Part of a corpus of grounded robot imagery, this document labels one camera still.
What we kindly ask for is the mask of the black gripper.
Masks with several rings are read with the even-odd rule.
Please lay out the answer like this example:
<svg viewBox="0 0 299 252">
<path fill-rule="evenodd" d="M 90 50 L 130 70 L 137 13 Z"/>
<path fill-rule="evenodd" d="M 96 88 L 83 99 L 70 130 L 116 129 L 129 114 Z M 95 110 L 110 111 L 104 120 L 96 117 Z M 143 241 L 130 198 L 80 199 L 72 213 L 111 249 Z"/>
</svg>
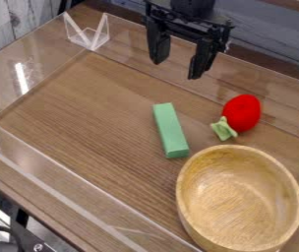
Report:
<svg viewBox="0 0 299 252">
<path fill-rule="evenodd" d="M 171 35 L 197 42 L 190 60 L 187 78 L 197 80 L 210 70 L 218 51 L 225 52 L 231 20 L 215 10 L 215 0 L 145 0 L 147 19 L 147 42 L 150 58 L 159 65 L 171 53 Z"/>
</svg>

